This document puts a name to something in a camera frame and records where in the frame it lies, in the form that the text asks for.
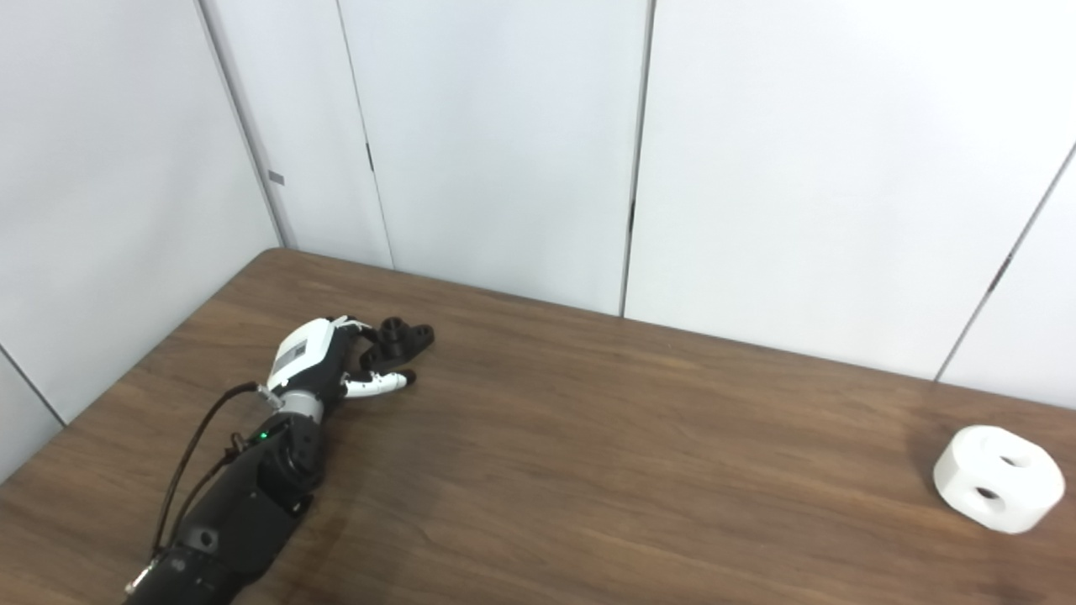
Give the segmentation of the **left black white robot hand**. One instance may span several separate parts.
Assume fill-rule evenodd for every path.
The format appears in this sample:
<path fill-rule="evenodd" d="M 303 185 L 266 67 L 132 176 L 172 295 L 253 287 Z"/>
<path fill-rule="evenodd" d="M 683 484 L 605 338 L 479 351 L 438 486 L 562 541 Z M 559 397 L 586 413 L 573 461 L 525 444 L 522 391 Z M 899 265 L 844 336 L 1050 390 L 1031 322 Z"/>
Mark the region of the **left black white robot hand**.
<path fill-rule="evenodd" d="M 316 318 L 293 330 L 277 349 L 268 391 L 283 399 L 303 392 L 324 405 L 343 399 L 366 398 L 411 386 L 414 371 L 381 374 L 362 369 L 355 375 L 346 365 L 358 340 L 376 341 L 374 328 L 350 315 Z"/>

